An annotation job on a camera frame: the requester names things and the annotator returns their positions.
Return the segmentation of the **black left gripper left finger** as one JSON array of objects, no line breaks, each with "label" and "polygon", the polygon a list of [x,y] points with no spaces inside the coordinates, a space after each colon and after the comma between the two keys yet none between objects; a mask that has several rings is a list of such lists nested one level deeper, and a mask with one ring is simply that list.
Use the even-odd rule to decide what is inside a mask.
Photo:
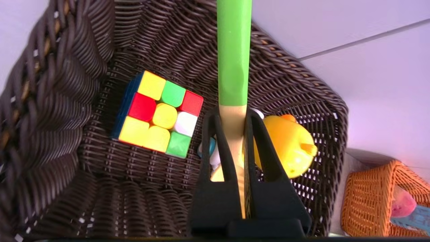
[{"label": "black left gripper left finger", "polygon": [[[217,136],[217,146],[224,181],[211,181],[210,139]],[[242,219],[238,178],[219,108],[206,113],[202,128],[202,162],[195,194],[189,211],[189,232],[193,237],[233,237],[233,229]]]}]

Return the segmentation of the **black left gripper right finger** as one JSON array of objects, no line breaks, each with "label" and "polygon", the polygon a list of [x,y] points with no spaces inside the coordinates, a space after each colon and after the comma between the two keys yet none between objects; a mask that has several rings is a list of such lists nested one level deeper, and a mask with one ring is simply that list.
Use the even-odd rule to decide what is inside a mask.
[{"label": "black left gripper right finger", "polygon": [[245,211],[245,237],[306,237],[312,223],[252,109],[245,124]]}]

